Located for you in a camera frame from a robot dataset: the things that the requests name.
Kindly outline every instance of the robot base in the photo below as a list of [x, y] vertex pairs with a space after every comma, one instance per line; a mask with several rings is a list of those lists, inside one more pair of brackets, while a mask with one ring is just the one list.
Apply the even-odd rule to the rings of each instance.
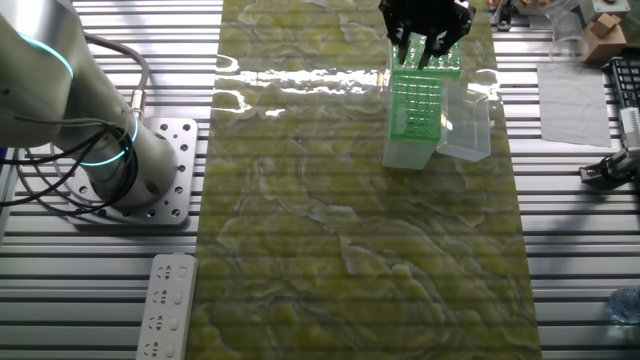
[[[192, 119], [162, 118], [145, 119], [145, 123], [150, 130], [163, 135], [175, 150], [178, 157], [178, 171], [173, 185], [166, 194], [148, 206], [130, 212], [107, 207], [92, 214], [70, 216], [68, 219], [72, 224], [77, 226], [179, 226], [187, 220], [198, 142], [198, 124]], [[72, 180], [72, 187], [85, 198], [100, 201], [82, 169], [77, 170]], [[76, 209], [76, 206], [69, 204], [70, 211]]]

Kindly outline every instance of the green marble surface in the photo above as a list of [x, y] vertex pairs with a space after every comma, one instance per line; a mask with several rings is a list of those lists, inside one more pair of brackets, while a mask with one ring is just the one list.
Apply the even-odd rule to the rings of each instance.
[[492, 155], [391, 170], [377, 5], [225, 0], [188, 359], [540, 359], [489, 17]]

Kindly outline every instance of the clear plastic box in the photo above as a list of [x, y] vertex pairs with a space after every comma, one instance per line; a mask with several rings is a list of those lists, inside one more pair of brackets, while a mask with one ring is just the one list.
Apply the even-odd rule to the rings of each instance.
[[437, 151], [470, 161], [491, 155], [491, 121], [486, 94], [449, 84], [444, 87], [442, 135]]
[[420, 170], [438, 147], [442, 132], [442, 81], [396, 76], [382, 165]]

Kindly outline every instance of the white paper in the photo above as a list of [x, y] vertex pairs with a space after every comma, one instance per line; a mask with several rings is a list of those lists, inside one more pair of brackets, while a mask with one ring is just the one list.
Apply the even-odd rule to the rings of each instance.
[[542, 140], [611, 146], [602, 71], [540, 64], [538, 92]]

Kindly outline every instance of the black device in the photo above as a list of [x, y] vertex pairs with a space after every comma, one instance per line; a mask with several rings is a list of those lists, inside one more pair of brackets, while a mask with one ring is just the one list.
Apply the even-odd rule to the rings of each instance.
[[[6, 156], [7, 156], [7, 149], [0, 148], [0, 159], [4, 159]], [[2, 174], [2, 168], [3, 166], [0, 166], [0, 174]]]
[[387, 25], [387, 37], [398, 45], [401, 64], [407, 57], [411, 33], [427, 37], [419, 69], [432, 56], [440, 57], [471, 30], [476, 9], [467, 0], [381, 0], [380, 11]]
[[640, 107], [640, 50], [626, 51], [613, 58], [608, 70], [618, 106]]
[[623, 149], [599, 164], [580, 168], [583, 183], [613, 189], [633, 181], [640, 185], [640, 50], [628, 49], [603, 70], [611, 77], [618, 105]]

